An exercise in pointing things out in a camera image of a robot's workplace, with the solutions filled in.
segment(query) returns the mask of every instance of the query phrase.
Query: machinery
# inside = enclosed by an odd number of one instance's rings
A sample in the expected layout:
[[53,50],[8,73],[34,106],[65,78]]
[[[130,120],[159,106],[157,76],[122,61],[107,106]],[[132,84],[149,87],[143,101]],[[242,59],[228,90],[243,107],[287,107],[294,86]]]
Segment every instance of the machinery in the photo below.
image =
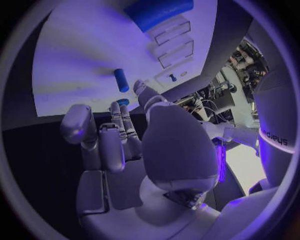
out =
[[[300,189],[297,47],[276,21],[245,0],[41,1],[1,55],[1,128],[59,122],[64,140],[79,145],[72,148],[80,148],[83,167],[74,213],[90,239],[270,238],[295,209]],[[8,79],[23,81],[16,66],[41,22],[27,105],[22,92],[9,94]],[[238,72],[224,64],[245,36],[267,71],[259,82],[246,77],[238,85],[225,79]],[[246,114],[236,104],[240,93]],[[179,106],[190,100],[190,112]],[[197,108],[205,111],[202,120],[192,116]],[[147,122],[141,139],[132,121],[140,113]],[[105,114],[109,120],[97,124]],[[5,141],[0,138],[0,183],[11,208],[36,238],[66,239],[23,194]],[[266,178],[216,210],[206,203],[225,164],[215,142],[230,141],[256,150]]]

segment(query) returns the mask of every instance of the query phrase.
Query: purple led light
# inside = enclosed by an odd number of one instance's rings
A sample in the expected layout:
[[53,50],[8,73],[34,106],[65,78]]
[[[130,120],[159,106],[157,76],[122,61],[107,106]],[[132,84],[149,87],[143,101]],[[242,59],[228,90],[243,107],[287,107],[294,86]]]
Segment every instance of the purple led light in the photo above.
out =
[[226,171],[226,145],[216,147],[219,182],[224,182]]

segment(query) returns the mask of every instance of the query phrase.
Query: purple light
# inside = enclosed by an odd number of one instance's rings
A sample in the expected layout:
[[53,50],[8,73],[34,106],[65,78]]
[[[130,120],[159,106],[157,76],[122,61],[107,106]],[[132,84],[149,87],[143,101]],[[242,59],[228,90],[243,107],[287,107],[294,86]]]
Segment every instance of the purple light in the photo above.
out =
[[226,171],[226,145],[216,147],[219,182],[224,182]]

